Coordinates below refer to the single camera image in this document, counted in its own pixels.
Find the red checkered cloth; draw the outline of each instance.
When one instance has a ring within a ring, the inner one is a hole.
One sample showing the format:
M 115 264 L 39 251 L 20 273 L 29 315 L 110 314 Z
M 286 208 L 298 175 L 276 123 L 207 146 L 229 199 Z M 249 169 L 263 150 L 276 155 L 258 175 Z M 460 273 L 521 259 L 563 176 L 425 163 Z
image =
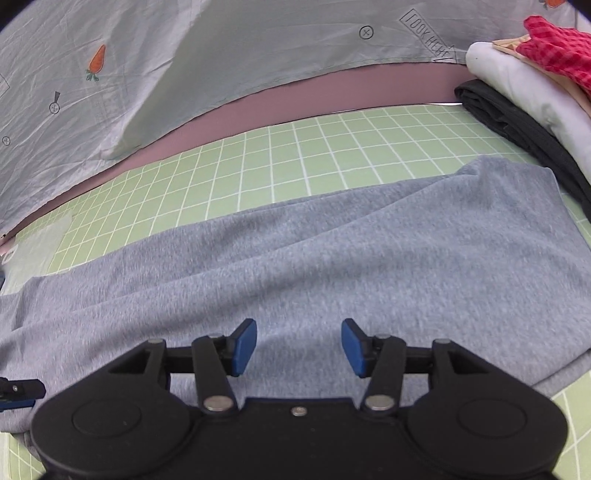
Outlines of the red checkered cloth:
M 591 96 L 591 34 L 556 27 L 539 15 L 528 17 L 524 26 L 531 40 L 520 44 L 517 53 L 547 72 L 570 78 Z

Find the beige cloth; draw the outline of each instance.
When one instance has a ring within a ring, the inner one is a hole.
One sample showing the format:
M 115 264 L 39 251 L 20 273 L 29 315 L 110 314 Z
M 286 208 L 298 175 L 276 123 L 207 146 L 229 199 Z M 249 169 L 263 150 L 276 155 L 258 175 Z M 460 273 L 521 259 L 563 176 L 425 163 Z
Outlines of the beige cloth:
M 539 72 L 543 73 L 544 75 L 548 76 L 556 83 L 558 83 L 564 90 L 566 90 L 571 97 L 575 99 L 575 101 L 580 105 L 580 107 L 591 117 L 591 100 L 587 94 L 581 89 L 579 85 L 573 82 L 568 77 L 564 75 L 558 75 L 556 73 L 547 72 L 542 67 L 540 67 L 537 63 L 531 61 L 529 58 L 524 57 L 521 53 L 515 51 L 515 49 L 523 42 L 530 40 L 531 37 L 529 34 L 523 35 L 523 37 L 519 38 L 508 38 L 506 40 L 495 40 L 492 42 L 492 47 L 495 50 L 502 51 L 509 55 L 514 56 L 516 59 L 521 60 L 523 63 L 527 63 L 531 67 L 535 68 Z

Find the crosshair symbol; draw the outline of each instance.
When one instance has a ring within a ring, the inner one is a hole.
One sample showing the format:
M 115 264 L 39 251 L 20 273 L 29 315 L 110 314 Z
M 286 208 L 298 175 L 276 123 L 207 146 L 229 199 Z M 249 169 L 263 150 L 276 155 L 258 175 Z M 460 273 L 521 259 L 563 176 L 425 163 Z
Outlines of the crosshair symbol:
M 364 40 L 369 40 L 374 36 L 374 29 L 369 25 L 365 25 L 364 27 L 361 27 L 361 30 L 359 30 L 359 36 Z

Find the orange carrot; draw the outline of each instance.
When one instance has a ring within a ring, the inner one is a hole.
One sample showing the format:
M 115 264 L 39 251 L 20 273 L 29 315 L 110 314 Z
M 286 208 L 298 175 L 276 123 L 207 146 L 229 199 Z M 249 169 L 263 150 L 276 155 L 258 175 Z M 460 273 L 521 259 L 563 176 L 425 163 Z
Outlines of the orange carrot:
M 546 0 L 546 5 L 550 8 L 557 8 L 565 2 L 566 0 Z
M 106 48 L 106 45 L 101 45 L 98 51 L 95 53 L 95 56 L 92 57 L 92 60 L 88 65 L 88 73 L 96 75 L 103 69 L 103 65 L 105 64 Z

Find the blue gripper pad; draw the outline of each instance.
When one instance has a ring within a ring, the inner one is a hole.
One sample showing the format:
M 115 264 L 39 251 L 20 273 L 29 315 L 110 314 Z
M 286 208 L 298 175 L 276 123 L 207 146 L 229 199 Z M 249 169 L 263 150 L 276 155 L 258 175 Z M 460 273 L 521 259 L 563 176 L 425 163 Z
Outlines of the blue gripper pad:
M 235 341 L 236 345 L 232 356 L 233 377 L 242 375 L 251 359 L 256 347 L 256 322 L 251 322 Z
M 17 400 L 0 402 L 0 412 L 4 410 L 14 410 L 15 408 L 29 408 L 35 406 L 35 400 Z
M 340 340 L 353 372 L 358 377 L 364 377 L 367 372 L 367 361 L 363 356 L 361 339 L 346 321 L 341 324 Z

